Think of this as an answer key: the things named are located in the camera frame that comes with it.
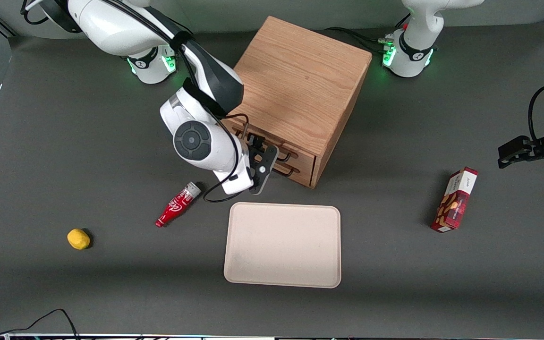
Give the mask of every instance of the drawer handle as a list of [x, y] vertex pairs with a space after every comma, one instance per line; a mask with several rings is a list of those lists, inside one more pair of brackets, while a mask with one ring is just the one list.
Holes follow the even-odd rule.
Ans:
[[293, 175], [293, 172], [295, 172], [295, 169], [293, 168], [291, 168], [291, 170], [287, 174], [284, 174], [283, 172], [280, 172], [279, 170], [276, 170], [276, 169], [272, 169], [272, 170], [274, 170], [274, 172], [276, 172], [277, 174], [281, 176], [285, 176], [285, 177], [291, 177], [291, 175]]
[[291, 153], [287, 153], [287, 156], [285, 156], [285, 158], [283, 159], [277, 158], [276, 163], [287, 163], [287, 161], [289, 161], [290, 158], [291, 158]]

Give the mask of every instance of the drawer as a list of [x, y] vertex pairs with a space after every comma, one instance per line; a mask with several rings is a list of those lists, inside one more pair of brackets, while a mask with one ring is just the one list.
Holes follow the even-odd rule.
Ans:
[[[244, 123], [237, 123], [234, 119], [227, 119], [222, 122], [232, 134], [242, 137]], [[310, 187], [315, 162], [315, 157], [313, 155], [289, 145], [283, 140], [271, 136], [252, 125], [249, 126], [248, 133], [249, 132], [266, 138], [266, 143], [278, 146], [280, 151], [278, 157], [279, 161], [276, 162], [274, 168], [275, 170], [278, 170], [279, 174], [285, 174], [289, 179], [296, 181], [301, 185], [305, 185], [306, 187]]]

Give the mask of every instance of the wooden drawer cabinet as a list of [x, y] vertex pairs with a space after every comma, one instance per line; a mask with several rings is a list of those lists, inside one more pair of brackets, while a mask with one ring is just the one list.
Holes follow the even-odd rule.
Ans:
[[[268, 17], [235, 66], [245, 84], [231, 114], [249, 117], [249, 132], [280, 148], [277, 170], [314, 188], [348, 121], [372, 55]], [[223, 121], [233, 133], [244, 118]]]

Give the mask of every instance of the green led light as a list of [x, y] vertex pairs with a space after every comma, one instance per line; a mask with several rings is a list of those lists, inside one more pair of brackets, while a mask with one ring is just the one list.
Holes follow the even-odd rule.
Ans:
[[167, 68], [167, 71], [169, 71], [169, 73], [172, 73], [173, 71], [175, 71], [175, 58], [161, 56], [161, 60], [164, 63], [165, 67]]
[[129, 61], [129, 58], [127, 58], [127, 63], [129, 64], [129, 66], [131, 67], [131, 73], [133, 73], [134, 75], [136, 74], [136, 70], [134, 69], [134, 65], [131, 64], [131, 62]]
[[429, 62], [432, 61], [432, 54], [434, 52], [434, 49], [429, 52], [429, 56], [427, 56], [427, 61], [425, 62], [425, 66], [429, 65]]
[[391, 62], [393, 61], [393, 57], [396, 55], [396, 48], [392, 47], [389, 51], [386, 52], [386, 56], [383, 58], [383, 64], [387, 67], [391, 66]]

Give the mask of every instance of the red bottle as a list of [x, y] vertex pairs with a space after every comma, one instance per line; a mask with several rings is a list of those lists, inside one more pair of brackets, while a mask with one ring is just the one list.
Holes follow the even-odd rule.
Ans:
[[162, 228], [167, 222], [182, 214], [183, 211], [186, 210], [186, 207], [188, 207], [199, 194], [201, 194], [201, 189], [192, 182], [188, 183], [188, 185], [186, 185], [186, 187], [169, 202], [165, 211], [155, 222], [155, 225]]

